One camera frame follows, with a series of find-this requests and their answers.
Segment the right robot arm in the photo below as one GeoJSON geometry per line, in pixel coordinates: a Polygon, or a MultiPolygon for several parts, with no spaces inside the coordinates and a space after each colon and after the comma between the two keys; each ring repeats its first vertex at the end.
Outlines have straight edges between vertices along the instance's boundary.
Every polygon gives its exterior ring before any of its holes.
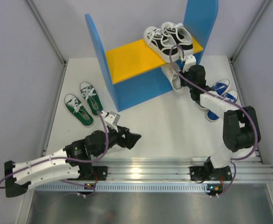
{"type": "Polygon", "coordinates": [[[237,105],[238,92],[229,90],[229,81],[221,80],[207,86],[205,69],[192,65],[180,71],[182,86],[189,87],[190,97],[199,106],[207,109],[210,121],[223,121],[223,143],[203,166],[191,167],[191,180],[232,181],[230,161],[234,154],[245,148],[254,148],[261,139],[255,109],[237,105]]]}

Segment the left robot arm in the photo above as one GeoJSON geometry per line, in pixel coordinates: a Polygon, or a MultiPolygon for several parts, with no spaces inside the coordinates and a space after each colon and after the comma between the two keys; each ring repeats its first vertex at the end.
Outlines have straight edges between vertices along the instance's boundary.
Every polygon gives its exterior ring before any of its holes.
{"type": "Polygon", "coordinates": [[[118,126],[107,132],[97,130],[84,139],[76,140],[64,148],[42,158],[4,164],[5,194],[7,198],[25,194],[28,190],[55,181],[93,181],[99,174],[93,163],[113,146],[132,149],[141,134],[118,126]]]}

